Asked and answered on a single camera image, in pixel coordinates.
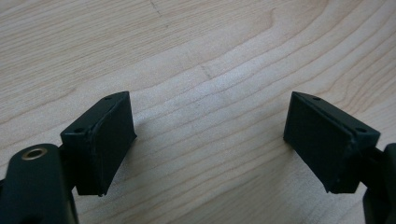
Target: light wood tabletop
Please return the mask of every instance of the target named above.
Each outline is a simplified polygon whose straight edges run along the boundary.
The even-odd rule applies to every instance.
[[[283,141],[290,94],[396,142],[396,1],[0,1],[0,177],[129,91],[137,140],[80,223],[364,223]]]

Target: black plastic part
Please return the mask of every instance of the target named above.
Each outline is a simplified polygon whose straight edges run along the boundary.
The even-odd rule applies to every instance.
[[[78,194],[106,194],[136,139],[129,92],[103,98],[68,126],[61,137],[64,154],[74,162]]]
[[[387,202],[389,196],[383,176],[383,156],[382,151],[377,148],[374,148],[370,154],[365,154],[361,163],[360,179],[370,189],[371,194],[378,197],[378,200]]]
[[[3,186],[4,186],[4,179],[0,180],[0,197],[1,197],[1,192],[3,191]]]
[[[300,155],[327,191],[353,193],[361,178],[363,156],[380,133],[328,102],[293,92],[284,139]]]
[[[40,152],[40,157],[32,159]],[[55,145],[28,147],[12,157],[0,208],[2,224],[78,223],[73,196],[66,187],[59,149]]]
[[[363,197],[363,209],[366,224],[380,224],[386,223],[391,207],[389,200],[380,198],[367,189]]]
[[[396,223],[396,144],[387,145],[384,150],[381,165],[391,205],[390,213],[385,223],[392,224]]]

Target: small hole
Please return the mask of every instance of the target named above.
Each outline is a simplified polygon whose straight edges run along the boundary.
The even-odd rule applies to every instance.
[[[28,158],[33,158],[33,157],[39,156],[41,153],[42,153],[42,151],[35,150],[35,151],[30,151],[26,156]]]
[[[47,149],[43,147],[33,148],[23,153],[22,159],[24,161],[32,161],[37,158],[44,156],[47,153]]]
[[[356,131],[358,131],[360,133],[367,133],[367,130],[365,130],[363,128],[356,128]]]
[[[84,129],[83,128],[77,128],[77,129],[74,130],[74,132],[75,133],[82,133],[82,132],[84,132]]]

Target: black clamp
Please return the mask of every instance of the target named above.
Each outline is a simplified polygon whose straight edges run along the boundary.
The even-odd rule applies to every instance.
[[[396,144],[377,149],[380,132],[316,96],[293,92],[284,139],[331,193],[362,182],[367,224],[396,223]]]
[[[71,190],[105,195],[136,139],[129,92],[101,99],[61,132],[63,145],[15,154],[0,184],[0,223],[78,223]]]

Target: wooden table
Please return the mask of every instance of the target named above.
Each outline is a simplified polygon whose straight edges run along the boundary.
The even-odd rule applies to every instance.
[[[290,93],[396,141],[396,1],[0,2],[0,176],[100,98],[138,140],[81,223],[363,223],[282,139]]]

